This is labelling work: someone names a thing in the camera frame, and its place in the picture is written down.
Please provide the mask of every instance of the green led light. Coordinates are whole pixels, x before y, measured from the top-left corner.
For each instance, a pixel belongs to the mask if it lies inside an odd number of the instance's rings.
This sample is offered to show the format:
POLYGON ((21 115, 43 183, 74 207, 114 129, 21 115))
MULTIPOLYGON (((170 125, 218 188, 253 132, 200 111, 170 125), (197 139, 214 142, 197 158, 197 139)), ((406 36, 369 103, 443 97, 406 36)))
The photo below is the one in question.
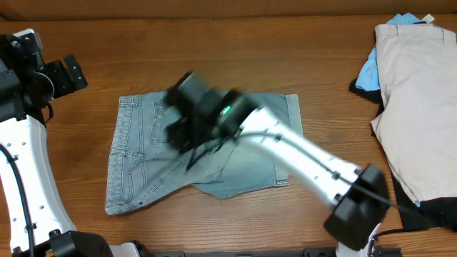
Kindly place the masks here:
POLYGON ((222 115, 226 115, 229 111, 230 111, 231 107, 230 106, 226 106, 226 108, 224 108, 222 111, 221 111, 221 114, 222 115))

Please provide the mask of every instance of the light blue jeans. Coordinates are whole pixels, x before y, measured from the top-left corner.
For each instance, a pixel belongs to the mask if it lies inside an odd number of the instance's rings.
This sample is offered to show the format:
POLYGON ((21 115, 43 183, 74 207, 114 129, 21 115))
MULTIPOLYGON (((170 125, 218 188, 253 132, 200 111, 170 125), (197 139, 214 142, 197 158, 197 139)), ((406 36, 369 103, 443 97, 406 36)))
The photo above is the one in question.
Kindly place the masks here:
MULTIPOLYGON (((189 171, 191 152, 167 143, 166 127, 181 118, 162 99, 165 92, 122 96, 108 165, 105 210, 118 214, 146 206, 189 184, 226 199, 263 188, 288 185, 288 172, 267 156, 225 143, 189 171)), ((303 134, 297 95, 248 93, 269 107, 293 131, 303 134)), ((198 147, 197 154, 216 142, 198 147)))

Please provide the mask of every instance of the cable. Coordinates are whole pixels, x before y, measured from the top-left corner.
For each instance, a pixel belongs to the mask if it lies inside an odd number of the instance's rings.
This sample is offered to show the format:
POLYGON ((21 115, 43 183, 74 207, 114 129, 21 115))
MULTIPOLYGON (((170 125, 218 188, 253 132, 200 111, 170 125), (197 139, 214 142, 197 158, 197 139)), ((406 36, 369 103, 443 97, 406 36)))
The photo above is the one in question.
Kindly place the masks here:
POLYGON ((48 119, 44 122, 45 124, 47 124, 54 117, 54 110, 52 109, 52 105, 48 102, 46 103, 46 106, 48 107, 49 116, 48 119))
POLYGON ((192 132, 192 154, 191 154, 191 159, 189 160, 189 163, 187 164, 186 171, 190 170, 192 166, 201 158, 198 157, 195 159, 195 154, 197 152, 197 148, 199 147, 199 137, 200 137, 200 130, 199 130, 199 123, 197 121, 197 118, 199 116, 196 114, 195 109, 192 111, 192 127, 191 127, 191 132, 192 132))
MULTIPOLYGON (((308 158, 310 158, 311 160, 316 162, 319 166, 324 168, 326 171, 328 171, 332 175, 336 175, 337 174, 336 171, 334 171, 333 169, 328 167, 322 161, 318 160, 315 156, 313 156, 311 153, 309 153, 306 149, 303 149, 301 146, 299 146, 297 143, 295 143, 291 139, 283 137, 280 133, 266 133, 266 132, 262 132, 262 131, 259 131, 259 132, 246 132, 246 133, 243 133, 243 134, 241 134, 239 136, 235 136, 234 139, 242 138, 242 137, 252 137, 252 136, 265 136, 265 137, 277 139, 279 141, 283 141, 284 143, 287 143, 289 146, 292 146, 295 149, 299 150, 301 153, 303 153, 308 158)), ((368 189, 366 189, 366 188, 364 188, 362 186, 354 184, 354 183, 350 182, 348 179, 346 179, 346 178, 344 178, 342 176, 339 176, 338 179, 341 179, 344 183, 348 184, 349 186, 352 186, 357 191, 360 191, 361 193, 364 193, 367 196, 369 196, 369 197, 371 197, 371 198, 373 198, 373 199, 375 199, 377 201, 380 201, 381 203, 387 204, 389 207, 395 208, 395 209, 397 209, 399 211, 402 211, 404 213, 407 213, 409 215, 416 216, 417 218, 425 219, 425 220, 428 221, 428 223, 430 223, 430 221, 426 217, 422 216, 421 214, 417 213, 416 211, 413 211, 413 210, 411 210, 409 208, 405 208, 403 206, 397 206, 395 204, 392 204, 387 198, 379 196, 378 194, 373 193, 373 192, 369 191, 368 189)))
MULTIPOLYGON (((292 140, 290 140, 288 138, 284 138, 279 133, 274 134, 274 133, 266 133, 266 132, 247 132, 247 133, 243 133, 243 134, 241 134, 239 136, 236 136, 234 138, 237 139, 237 138, 240 138, 240 137, 249 137, 249 136, 265 136, 265 137, 277 139, 279 141, 283 141, 284 143, 287 143, 289 146, 292 146, 295 149, 299 150, 301 153, 303 153, 308 158, 310 158, 311 160, 316 162, 319 166, 324 168, 326 171, 330 172, 332 175, 336 174, 336 171, 332 170, 326 164, 324 164, 323 162, 318 160, 315 156, 310 154, 306 149, 302 148, 301 146, 299 146, 294 141, 292 141, 292 140)), ((387 198, 379 196, 378 194, 373 193, 373 192, 367 190, 366 188, 364 188, 362 186, 356 185, 356 184, 350 182, 348 179, 346 179, 346 178, 344 178, 342 176, 339 176, 338 179, 341 179, 344 183, 347 183, 348 185, 352 186, 357 191, 360 191, 361 193, 364 193, 367 196, 369 196, 369 197, 371 197, 371 198, 373 198, 373 199, 375 199, 377 201, 380 201, 381 203, 387 204, 389 207, 395 208, 395 209, 397 209, 399 211, 402 211, 402 212, 404 212, 404 213, 406 213, 408 215, 415 216, 416 218, 423 219, 427 224, 431 224, 431 222, 430 222, 430 220, 428 218, 426 218, 425 216, 421 215, 420 213, 418 213, 416 211, 413 211, 413 210, 411 210, 409 208, 405 208, 403 206, 397 206, 395 204, 392 204, 387 198)), ((405 233, 405 232, 425 231, 425 230, 428 230, 430 227, 431 227, 431 225, 428 228, 422 228, 422 229, 405 229, 405 228, 391 229, 391 230, 388 230, 388 231, 383 231, 383 232, 377 233, 371 238, 370 242, 368 243, 368 249, 369 249, 368 250, 368 256, 370 256, 370 257, 373 256, 372 253, 373 253, 374 241, 377 241, 380 236, 385 236, 385 235, 392 234, 392 233, 405 233)))
POLYGON ((195 157, 196 149, 199 146, 196 146, 192 149, 192 154, 191 154, 191 159, 189 160, 189 163, 186 167, 186 170, 188 171, 192 166, 197 163, 201 158, 203 158, 207 153, 211 152, 212 150, 216 149, 214 152, 219 151, 222 146, 228 141, 228 138, 219 138, 219 142, 217 144, 214 144, 213 146, 209 146, 208 148, 205 148, 203 152, 201 152, 197 157, 195 157))
POLYGON ((368 245, 368 257, 373 257, 373 249, 374 249, 374 241, 377 241, 380 236, 385 236, 385 235, 390 235, 393 233, 410 233, 410 232, 419 232, 419 231, 426 231, 430 228, 397 228, 397 229, 391 229, 387 231, 382 231, 377 234, 375 234, 368 245))
POLYGON ((11 156, 11 154, 8 152, 8 150, 6 150, 5 146, 3 146, 1 143, 0 143, 0 151, 2 151, 3 154, 5 155, 6 160, 8 161, 9 165, 13 169, 14 176, 16 177, 17 188, 19 190, 19 195, 21 196, 22 210, 24 211, 24 218, 26 220, 27 234, 29 236, 29 256, 34 257, 34 255, 35 255, 34 226, 31 222, 29 205, 27 203, 26 192, 24 190, 24 185, 22 183, 21 174, 19 173, 19 170, 15 163, 16 159, 11 156))

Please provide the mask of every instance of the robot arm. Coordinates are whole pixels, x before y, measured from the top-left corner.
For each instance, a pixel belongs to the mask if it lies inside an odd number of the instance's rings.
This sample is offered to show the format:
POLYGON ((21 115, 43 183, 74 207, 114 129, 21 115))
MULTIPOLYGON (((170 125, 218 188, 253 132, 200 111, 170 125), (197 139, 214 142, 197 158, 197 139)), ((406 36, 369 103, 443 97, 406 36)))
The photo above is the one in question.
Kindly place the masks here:
POLYGON ((236 91, 222 96, 193 73, 186 74, 165 100, 184 117, 167 131, 175 145, 189 148, 192 138, 180 138, 186 133, 179 127, 195 128, 186 123, 198 121, 201 140, 194 146, 211 138, 230 138, 276 159, 333 210, 324 227, 335 239, 354 251, 366 248, 388 209, 387 203, 369 196, 388 199, 386 180, 375 166, 362 170, 327 153, 292 132, 267 107, 236 91))
MULTIPOLYGON (((0 36, 0 143, 18 167, 37 246, 54 233, 76 230, 65 212, 49 165, 41 109, 51 108, 51 99, 87 85, 73 56, 65 58, 68 73, 60 61, 45 64, 41 49, 41 40, 32 29, 0 36)), ((3 154, 0 176, 11 223, 11 252, 27 251, 29 238, 21 195, 3 154)))
MULTIPOLYGON (((33 30, 0 36, 0 143, 7 147, 20 170, 35 245, 46 245, 41 248, 52 248, 59 256, 73 252, 92 256, 102 250, 115 256, 125 249, 135 252, 138 247, 131 243, 107 246, 100 236, 75 232, 65 212, 49 165, 41 109, 49 107, 51 99, 83 89, 87 83, 73 56, 65 58, 67 71, 60 61, 45 64, 40 50, 41 41, 33 30)), ((388 198, 386 180, 376 167, 362 170, 332 156, 243 94, 231 91, 221 96, 189 73, 169 91, 166 101, 183 114, 183 120, 169 126, 171 145, 187 151, 211 138, 229 138, 277 159, 333 210, 324 227, 345 247, 355 251, 365 248, 370 234, 386 215, 387 204, 360 190, 388 198), (189 123, 196 121, 198 141, 183 138, 189 134, 189 127, 194 127, 189 123)), ((28 231, 9 165, 0 155, 1 181, 11 219, 11 251, 21 253, 29 249, 28 231)))

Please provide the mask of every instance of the wooden table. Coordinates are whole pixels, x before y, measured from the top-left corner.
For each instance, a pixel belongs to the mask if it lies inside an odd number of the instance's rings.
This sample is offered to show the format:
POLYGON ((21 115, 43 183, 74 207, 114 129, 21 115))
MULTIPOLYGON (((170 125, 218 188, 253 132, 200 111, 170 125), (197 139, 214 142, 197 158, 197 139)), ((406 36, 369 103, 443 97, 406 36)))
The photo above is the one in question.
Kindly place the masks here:
MULTIPOLYGON (((343 159, 377 163, 390 179, 369 121, 377 105, 348 91, 373 48, 376 24, 391 16, 257 19, 2 22, 0 33, 34 28, 47 61, 73 53, 89 87, 54 101, 49 158, 60 196, 80 231, 110 244, 138 239, 152 251, 285 251, 335 246, 323 229, 330 211, 300 185, 220 201, 187 186, 139 211, 104 211, 108 154, 120 96, 163 91, 189 69, 220 89, 298 94, 304 135, 343 159)), ((456 15, 436 23, 457 31, 456 15)), ((392 198, 393 188, 390 184, 392 198)), ((9 217, 0 194, 0 248, 9 217)), ((390 210, 382 230, 400 228, 390 210)), ((435 228, 381 239, 404 256, 451 256, 457 236, 435 228)))

